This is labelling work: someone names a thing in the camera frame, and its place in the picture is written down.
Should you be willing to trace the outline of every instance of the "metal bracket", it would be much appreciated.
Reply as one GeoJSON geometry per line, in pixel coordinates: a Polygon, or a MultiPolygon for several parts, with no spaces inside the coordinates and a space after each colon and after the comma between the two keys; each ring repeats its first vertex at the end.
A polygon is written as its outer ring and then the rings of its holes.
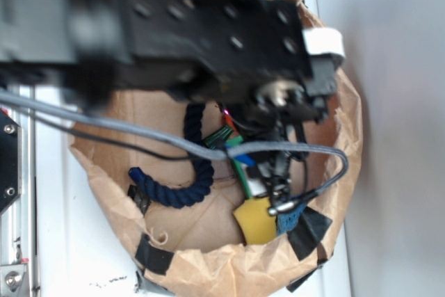
{"type": "Polygon", "coordinates": [[[28,264],[0,266],[0,296],[18,297],[29,290],[28,264]]]}
{"type": "Polygon", "coordinates": [[[19,197],[20,127],[0,111],[0,215],[19,197]]]}

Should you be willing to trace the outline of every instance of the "blue fabric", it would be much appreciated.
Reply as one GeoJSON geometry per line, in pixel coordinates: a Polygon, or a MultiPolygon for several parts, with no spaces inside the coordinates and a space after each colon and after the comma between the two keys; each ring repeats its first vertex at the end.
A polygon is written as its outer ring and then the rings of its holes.
{"type": "MultiPolygon", "coordinates": [[[[184,138],[188,141],[201,143],[201,119],[205,104],[189,104],[184,119],[184,138]]],[[[164,186],[152,177],[146,175],[139,167],[132,168],[129,176],[149,196],[150,200],[159,202],[166,207],[181,209],[191,207],[202,202],[205,195],[210,194],[213,184],[213,167],[210,160],[196,159],[192,162],[196,173],[196,180],[188,188],[171,189],[164,186]]]]}
{"type": "Polygon", "coordinates": [[[283,233],[295,229],[298,224],[298,219],[305,209],[306,203],[302,203],[289,214],[279,214],[277,217],[277,235],[279,236],[283,233]]]}

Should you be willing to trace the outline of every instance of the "mounting hole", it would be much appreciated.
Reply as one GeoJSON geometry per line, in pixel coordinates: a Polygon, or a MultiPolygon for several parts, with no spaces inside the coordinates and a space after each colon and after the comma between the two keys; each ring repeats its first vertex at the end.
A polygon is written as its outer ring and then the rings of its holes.
{"type": "Polygon", "coordinates": [[[15,195],[15,189],[14,188],[8,188],[8,189],[6,189],[6,195],[7,196],[14,196],[15,195]]]}

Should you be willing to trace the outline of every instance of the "white wall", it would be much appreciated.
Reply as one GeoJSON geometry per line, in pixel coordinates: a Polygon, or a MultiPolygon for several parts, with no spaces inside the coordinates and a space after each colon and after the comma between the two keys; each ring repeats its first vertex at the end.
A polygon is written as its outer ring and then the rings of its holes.
{"type": "Polygon", "coordinates": [[[356,297],[445,295],[445,0],[318,0],[364,100],[346,220],[356,297]]]}

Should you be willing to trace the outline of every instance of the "white surface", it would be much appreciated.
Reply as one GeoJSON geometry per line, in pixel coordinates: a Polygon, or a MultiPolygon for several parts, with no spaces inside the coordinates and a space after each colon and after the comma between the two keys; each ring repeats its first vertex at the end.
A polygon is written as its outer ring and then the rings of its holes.
{"type": "Polygon", "coordinates": [[[364,161],[346,219],[353,295],[445,292],[445,2],[318,0],[364,100],[364,161]]]}
{"type": "MultiPolygon", "coordinates": [[[[316,0],[306,4],[317,11],[316,0]]],[[[39,89],[37,98],[58,102],[51,89],[39,89]]],[[[66,136],[41,125],[37,178],[42,297],[136,295],[136,266],[95,202],[85,172],[68,152],[66,136]]],[[[283,289],[273,296],[349,297],[343,231],[335,256],[322,270],[294,294],[283,289]]]]}

